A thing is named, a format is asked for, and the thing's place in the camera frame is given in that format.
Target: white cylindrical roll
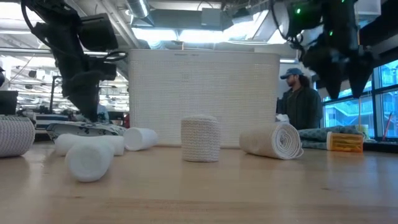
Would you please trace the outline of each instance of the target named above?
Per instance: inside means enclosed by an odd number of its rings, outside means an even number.
[[[221,126],[212,116],[187,116],[181,120],[182,159],[216,162],[220,153]]]
[[[76,180],[93,182],[105,175],[113,154],[114,147],[103,139],[91,143],[81,142],[68,151],[65,163]]]
[[[270,123],[241,133],[241,149],[258,156],[295,159],[303,154],[299,132],[288,123]]]
[[[124,147],[130,151],[148,149],[157,144],[157,134],[147,128],[130,128],[124,132]]]
[[[77,136],[74,134],[61,134],[55,140],[55,153],[59,156],[66,156],[68,151],[78,143],[96,142],[105,140],[110,142],[114,147],[115,156],[123,156],[124,154],[124,138],[122,136]]]
[[[34,140],[35,128],[29,118],[0,116],[0,157],[21,156]]]

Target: table surface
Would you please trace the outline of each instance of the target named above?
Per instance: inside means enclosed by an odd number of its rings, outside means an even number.
[[[398,223],[398,156],[306,150],[279,161],[221,150],[214,163],[181,149],[115,157],[98,182],[72,179],[36,144],[0,160],[1,224]]]

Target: baseball cap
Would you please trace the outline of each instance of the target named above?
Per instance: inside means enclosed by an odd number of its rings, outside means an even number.
[[[298,68],[290,68],[286,71],[285,75],[282,75],[280,79],[286,79],[291,75],[304,75],[304,73]]]

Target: wooden table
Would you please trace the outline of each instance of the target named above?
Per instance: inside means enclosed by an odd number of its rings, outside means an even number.
[[[279,161],[222,150],[220,161],[181,149],[115,157],[98,182],[73,180],[51,144],[0,160],[1,224],[398,223],[398,157],[306,150]]]

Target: dark jacket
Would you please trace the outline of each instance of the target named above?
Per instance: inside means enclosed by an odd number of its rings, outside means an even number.
[[[322,103],[317,91],[304,88],[284,93],[282,114],[287,114],[291,125],[297,130],[319,128],[322,119]]]

